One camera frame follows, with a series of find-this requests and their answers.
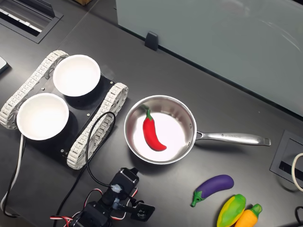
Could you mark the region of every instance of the pan rim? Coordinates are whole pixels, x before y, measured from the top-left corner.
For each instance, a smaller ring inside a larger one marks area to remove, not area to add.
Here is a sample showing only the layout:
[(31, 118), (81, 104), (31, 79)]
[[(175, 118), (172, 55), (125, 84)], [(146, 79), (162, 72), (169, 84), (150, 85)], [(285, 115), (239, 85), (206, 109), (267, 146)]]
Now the pan rim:
[[(191, 116), (192, 118), (192, 123), (193, 123), (193, 130), (194, 130), (194, 134), (193, 134), (193, 138), (190, 142), (190, 145), (188, 146), (187, 150), (179, 157), (175, 158), (175, 159), (172, 159), (172, 160), (169, 160), (169, 161), (153, 161), (153, 160), (150, 160), (148, 158), (145, 158), (144, 156), (142, 156), (141, 154), (139, 154), (138, 151), (136, 151), (130, 144), (130, 142), (128, 141), (128, 138), (126, 136), (126, 124), (127, 124), (127, 121), (128, 119), (130, 118), (130, 116), (134, 113), (134, 111), (143, 103), (145, 103), (145, 101), (149, 100), (149, 99), (152, 99), (152, 98), (167, 98), (167, 99), (170, 99), (174, 102), (176, 102), (177, 104), (179, 104), (180, 106), (182, 106), (188, 113), (189, 115)], [(129, 147), (130, 150), (132, 150), (132, 152), (137, 156), (139, 157), (140, 159), (142, 159), (143, 161), (146, 161), (148, 163), (152, 163), (152, 164), (156, 164), (156, 165), (168, 165), (168, 164), (171, 164), (171, 163), (174, 163), (174, 162), (177, 162), (179, 160), (181, 160), (182, 158), (184, 158), (192, 149), (192, 147), (194, 146), (194, 143), (195, 143), (195, 140), (196, 140), (196, 132), (197, 132), (197, 127), (196, 127), (196, 120), (194, 118), (194, 115), (191, 113), (190, 109), (183, 103), (181, 102), (180, 100), (176, 99), (176, 98), (173, 98), (171, 96), (165, 96), (165, 95), (154, 95), (154, 96), (149, 96), (149, 97), (146, 97), (144, 99), (141, 99), (139, 100), (137, 103), (135, 103), (133, 105), (133, 107), (129, 110), (129, 112), (127, 113), (127, 116), (125, 118), (125, 121), (124, 121), (124, 137), (125, 137), (125, 140), (126, 140), (126, 143)]]

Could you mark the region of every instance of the robotic arm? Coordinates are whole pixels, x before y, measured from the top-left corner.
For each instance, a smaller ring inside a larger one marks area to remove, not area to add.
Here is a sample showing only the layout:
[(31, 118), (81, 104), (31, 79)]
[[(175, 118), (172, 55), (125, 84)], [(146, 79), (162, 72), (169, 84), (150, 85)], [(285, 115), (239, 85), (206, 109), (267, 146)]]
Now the robotic arm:
[[(136, 168), (121, 168), (111, 181), (109, 188), (102, 198), (96, 202), (88, 203), (85, 208), (77, 214), (70, 227), (110, 227), (111, 212), (113, 210), (121, 210), (131, 213), (131, 219), (138, 221), (147, 221), (155, 207), (145, 204), (143, 201), (136, 201), (129, 194), (135, 189), (139, 183)], [(123, 205), (120, 201), (130, 198), (131, 207)]]

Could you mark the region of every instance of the purple eggplant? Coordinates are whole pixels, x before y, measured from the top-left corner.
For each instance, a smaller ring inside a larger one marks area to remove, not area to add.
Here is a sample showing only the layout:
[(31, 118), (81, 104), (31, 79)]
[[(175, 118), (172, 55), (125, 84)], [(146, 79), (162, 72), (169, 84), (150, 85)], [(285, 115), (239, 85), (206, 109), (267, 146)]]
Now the purple eggplant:
[(208, 179), (202, 183), (194, 192), (192, 207), (196, 206), (197, 202), (205, 200), (208, 196), (234, 186), (233, 179), (228, 175), (218, 175)]

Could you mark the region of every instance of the toy vegetable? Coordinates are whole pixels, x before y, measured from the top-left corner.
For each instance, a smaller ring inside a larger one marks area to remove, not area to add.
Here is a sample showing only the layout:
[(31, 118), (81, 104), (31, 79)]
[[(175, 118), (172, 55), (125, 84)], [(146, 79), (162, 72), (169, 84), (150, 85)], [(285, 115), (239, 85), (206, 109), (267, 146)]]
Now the toy vegetable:
[(146, 118), (143, 122), (143, 134), (146, 143), (150, 146), (151, 149), (155, 151), (163, 151), (166, 149), (166, 146), (161, 144), (157, 138), (155, 121), (151, 116), (151, 111), (146, 111)]
[(259, 204), (254, 205), (251, 209), (243, 212), (235, 227), (253, 227), (257, 221), (262, 207)]
[(237, 194), (232, 196), (222, 207), (217, 227), (230, 227), (232, 226), (243, 214), (246, 204), (246, 198)]
[(202, 183), (194, 192), (192, 207), (197, 202), (205, 200), (208, 196), (227, 189), (231, 189), (234, 185), (233, 179), (228, 175), (214, 176)]

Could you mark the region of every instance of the stainless steel saucepan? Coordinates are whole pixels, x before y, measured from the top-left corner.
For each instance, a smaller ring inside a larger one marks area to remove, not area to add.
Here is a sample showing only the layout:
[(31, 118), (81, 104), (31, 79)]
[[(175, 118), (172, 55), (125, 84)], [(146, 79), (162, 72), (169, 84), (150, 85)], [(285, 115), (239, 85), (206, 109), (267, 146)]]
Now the stainless steel saucepan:
[[(146, 110), (151, 110), (159, 141), (167, 148), (154, 151), (146, 143), (143, 122)], [(270, 146), (270, 139), (244, 133), (205, 133), (197, 131), (195, 118), (181, 101), (170, 96), (150, 96), (137, 102), (126, 116), (125, 139), (142, 160), (163, 165), (182, 159), (192, 149), (196, 140), (220, 140), (244, 145)]]

